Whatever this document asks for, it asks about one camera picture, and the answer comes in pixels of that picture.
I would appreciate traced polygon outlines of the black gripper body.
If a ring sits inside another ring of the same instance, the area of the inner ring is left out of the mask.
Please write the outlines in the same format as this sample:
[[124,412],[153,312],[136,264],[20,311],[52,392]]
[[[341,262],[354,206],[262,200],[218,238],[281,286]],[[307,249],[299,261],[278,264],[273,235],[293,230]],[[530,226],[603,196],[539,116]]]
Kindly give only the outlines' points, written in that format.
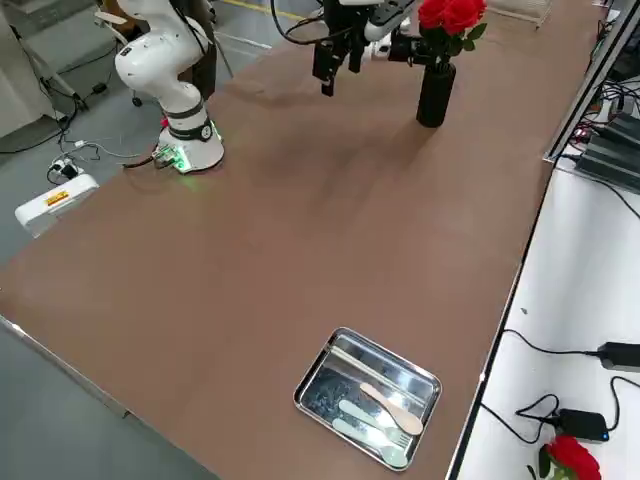
[[330,34],[338,34],[353,27],[361,18],[367,18],[372,1],[323,0],[323,19]]
[[407,64],[429,64],[430,51],[422,36],[392,33],[388,60]]

